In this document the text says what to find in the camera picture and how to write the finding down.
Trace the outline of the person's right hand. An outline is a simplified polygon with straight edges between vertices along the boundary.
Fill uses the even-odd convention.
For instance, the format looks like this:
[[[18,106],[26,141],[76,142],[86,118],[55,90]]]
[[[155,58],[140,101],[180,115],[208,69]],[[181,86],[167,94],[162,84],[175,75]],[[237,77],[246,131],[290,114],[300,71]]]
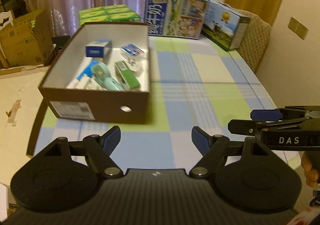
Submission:
[[[306,184],[309,187],[315,187],[319,180],[319,171],[313,167],[313,163],[306,152],[303,152],[302,154],[301,166],[304,170]]]

